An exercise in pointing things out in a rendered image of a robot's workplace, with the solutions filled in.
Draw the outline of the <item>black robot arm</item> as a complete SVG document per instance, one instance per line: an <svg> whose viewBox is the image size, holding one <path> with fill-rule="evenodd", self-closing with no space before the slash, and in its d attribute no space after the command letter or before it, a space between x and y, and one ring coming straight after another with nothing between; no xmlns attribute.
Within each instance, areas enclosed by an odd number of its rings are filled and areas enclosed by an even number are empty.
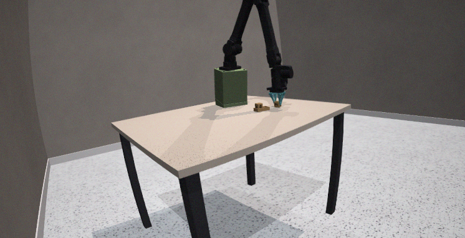
<svg viewBox="0 0 465 238"><path fill-rule="evenodd" d="M227 41L227 44L224 44L223 46L223 52L225 54L224 62L223 66L219 67L219 70L230 71L241 69L241 66L236 65L236 55L242 52L241 39L253 4L257 4L256 7L259 13L264 40L266 43L267 62L269 64L269 68L272 68L271 78L274 78L275 80L281 77L281 85L282 87L286 87L288 84L287 79L292 79L294 72L291 65L281 65L282 59L276 43L272 21L269 14L268 0L242 0L242 5L231 37Z"/></svg>

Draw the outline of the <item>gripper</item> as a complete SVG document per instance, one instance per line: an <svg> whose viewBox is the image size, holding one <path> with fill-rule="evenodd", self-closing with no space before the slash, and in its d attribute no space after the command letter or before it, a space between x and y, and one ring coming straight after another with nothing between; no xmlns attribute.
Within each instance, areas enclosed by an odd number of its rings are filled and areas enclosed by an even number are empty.
<svg viewBox="0 0 465 238"><path fill-rule="evenodd" d="M277 100L277 95L278 95L279 105L281 105L282 100L283 100L284 95L285 95L284 90L287 90L287 87L282 87L281 78L278 78L278 79L275 79L275 80L271 79L271 80L272 80L272 87L267 88L267 90L270 90L269 95L270 95L273 102L275 102ZM274 95L274 97L273 97L273 95Z"/></svg>

